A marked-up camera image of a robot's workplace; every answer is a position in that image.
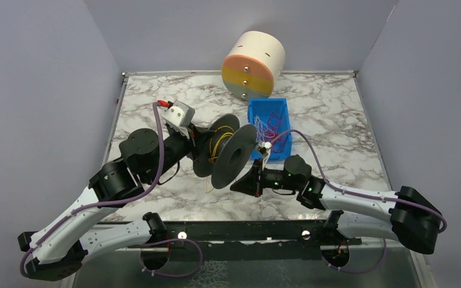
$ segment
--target orange stripe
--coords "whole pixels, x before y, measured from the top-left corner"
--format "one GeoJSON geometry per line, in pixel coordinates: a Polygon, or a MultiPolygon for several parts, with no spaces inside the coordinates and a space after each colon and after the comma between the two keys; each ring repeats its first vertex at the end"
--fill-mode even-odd
{"type": "Polygon", "coordinates": [[[246,89],[254,90],[262,94],[270,95],[273,91],[273,81],[246,74],[243,71],[236,71],[227,67],[221,68],[221,78],[229,83],[242,86],[246,89]]]}
{"type": "Polygon", "coordinates": [[[262,78],[264,80],[274,81],[273,74],[270,69],[257,59],[244,56],[244,55],[230,55],[223,61],[221,65],[236,71],[242,71],[243,73],[262,78]],[[244,67],[248,66],[249,70],[244,71],[244,67]]]}

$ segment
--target light purple wall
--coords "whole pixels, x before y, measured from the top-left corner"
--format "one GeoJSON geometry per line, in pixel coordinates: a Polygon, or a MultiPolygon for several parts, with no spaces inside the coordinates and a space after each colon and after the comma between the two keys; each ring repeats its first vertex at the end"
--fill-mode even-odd
{"type": "Polygon", "coordinates": [[[120,81],[82,0],[0,0],[0,287],[54,287],[20,276],[16,237],[97,171],[120,81]]]}
{"type": "Polygon", "coordinates": [[[277,37],[286,70],[357,70],[397,0],[84,0],[121,69],[219,70],[239,36],[277,37]]]}
{"type": "Polygon", "coordinates": [[[358,75],[393,187],[448,220],[429,257],[439,287],[461,287],[461,0],[400,0],[358,75]]]}

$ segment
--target white marble surface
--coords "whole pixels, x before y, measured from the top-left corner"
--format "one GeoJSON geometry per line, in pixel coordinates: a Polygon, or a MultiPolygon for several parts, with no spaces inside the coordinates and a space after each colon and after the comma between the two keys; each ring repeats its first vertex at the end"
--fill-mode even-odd
{"type": "MultiPolygon", "coordinates": [[[[285,74],[280,76],[272,97],[287,98],[291,128],[310,138],[330,180],[351,187],[387,190],[352,76],[285,74]]],[[[199,126],[207,126],[226,113],[237,115],[241,125],[247,123],[247,102],[232,97],[219,75],[133,76],[122,102],[110,160],[119,157],[118,144],[132,131],[143,127],[155,130],[151,103],[159,99],[179,99],[195,108],[193,122],[199,126]]],[[[313,174],[320,176],[307,144],[297,135],[293,135],[292,155],[295,154],[300,154],[312,166],[313,174]]],[[[281,163],[268,166],[282,168],[281,163]]],[[[295,196],[280,196],[269,189],[260,198],[230,191],[229,187],[207,193],[209,183],[195,176],[191,160],[185,158],[173,180],[105,220],[133,221],[149,211],[158,212],[163,220],[285,220],[328,215],[301,206],[295,196]]]]}

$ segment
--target blue plastic bin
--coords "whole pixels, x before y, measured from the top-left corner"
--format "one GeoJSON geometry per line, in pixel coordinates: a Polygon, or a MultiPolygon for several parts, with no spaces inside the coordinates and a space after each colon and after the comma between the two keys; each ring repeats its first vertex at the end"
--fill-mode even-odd
{"type": "MultiPolygon", "coordinates": [[[[279,133],[291,129],[291,124],[289,123],[289,112],[287,110],[287,100],[285,98],[250,99],[248,105],[248,122],[253,125],[253,119],[255,116],[259,115],[261,121],[268,123],[268,119],[274,112],[278,113],[282,117],[279,133]]],[[[285,140],[283,150],[279,153],[272,152],[269,161],[284,160],[285,158],[291,156],[291,148],[292,136],[289,133],[287,135],[287,139],[285,140]]],[[[250,159],[254,160],[257,158],[261,158],[261,155],[258,152],[253,151],[252,157],[250,157],[250,159]]]]}

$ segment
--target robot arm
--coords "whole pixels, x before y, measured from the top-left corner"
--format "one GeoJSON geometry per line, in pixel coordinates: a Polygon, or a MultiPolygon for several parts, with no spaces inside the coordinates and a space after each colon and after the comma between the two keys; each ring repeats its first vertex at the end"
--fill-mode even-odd
{"type": "Polygon", "coordinates": [[[400,191],[381,192],[332,182],[328,185],[312,175],[312,168],[299,155],[285,159],[283,170],[264,168],[262,161],[255,160],[249,172],[230,189],[255,197],[264,188],[291,190],[298,193],[297,201],[309,209],[342,211],[336,229],[347,238],[388,238],[419,253],[434,252],[441,219],[411,205],[439,211],[415,189],[402,187],[400,191]]]}
{"type": "MultiPolygon", "coordinates": [[[[161,133],[158,136],[155,131],[147,128],[132,132],[127,140],[119,144],[121,157],[106,163],[90,179],[80,197],[55,221],[37,232],[23,232],[19,235],[20,249],[25,252],[21,262],[25,277],[60,280],[76,272],[83,263],[108,251],[157,242],[167,237],[173,238],[176,235],[171,235],[171,232],[186,230],[187,226],[193,227],[191,231],[195,231],[195,234],[192,239],[196,241],[201,239],[221,242],[223,239],[234,248],[244,249],[250,247],[240,245],[240,241],[261,241],[264,238],[293,241],[290,245],[301,245],[297,246],[300,247],[300,252],[306,247],[314,248],[315,253],[310,257],[317,257],[316,252],[321,245],[338,245],[343,240],[352,240],[359,236],[399,240],[414,251],[433,253],[441,221],[431,213],[405,204],[415,203],[422,208],[437,211],[413,188],[402,187],[399,192],[380,192],[326,183],[323,179],[312,176],[312,168],[298,155],[286,159],[283,170],[267,169],[264,166],[271,145],[255,143],[254,126],[245,125],[240,128],[236,116],[224,115],[210,127],[196,127],[191,123],[194,115],[191,107],[179,101],[158,103],[163,107],[162,117],[169,132],[167,139],[161,140],[161,133]],[[154,188],[159,175],[184,157],[193,160],[194,173],[197,176],[211,175],[213,186],[223,188],[243,169],[254,148],[264,156],[263,159],[255,160],[250,171],[232,184],[231,190],[255,197],[259,197],[264,188],[291,190],[298,193],[297,200],[309,209],[333,210],[329,219],[302,224],[291,223],[288,224],[290,228],[285,227],[283,231],[264,231],[265,235],[272,237],[263,238],[256,229],[247,232],[246,228],[252,224],[235,229],[234,235],[229,234],[234,223],[230,223],[231,226],[223,229],[221,234],[205,234],[204,229],[199,228],[200,223],[170,223],[167,229],[158,214],[147,213],[141,220],[132,223],[101,232],[88,232],[104,217],[126,203],[146,195],[154,188]],[[142,184],[150,185],[148,191],[144,191],[142,184]],[[391,199],[401,199],[403,202],[392,202],[391,199]],[[303,229],[303,233],[309,233],[308,236],[306,233],[298,233],[300,229],[303,229]],[[32,260],[26,264],[29,255],[32,255],[32,260]]],[[[213,224],[215,229],[229,225],[213,224]]],[[[215,251],[218,250],[212,248],[207,253],[211,255],[215,251]]],[[[254,250],[243,251],[244,254],[252,255],[250,253],[254,250]]]]}
{"type": "Polygon", "coordinates": [[[164,239],[163,222],[158,214],[151,213],[139,221],[88,233],[104,217],[140,197],[144,193],[141,183],[152,184],[161,163],[163,174],[184,157],[196,160],[199,147],[214,134],[191,123],[194,114],[191,107],[181,102],[162,105],[162,117],[169,124],[170,134],[163,141],[165,155],[160,157],[160,141],[155,131],[143,128],[131,133],[119,145],[121,157],[106,163],[70,207],[44,229],[19,235],[20,249],[26,253],[21,269],[30,254],[33,258],[25,265],[24,276],[60,280],[107,251],[164,239]]]}

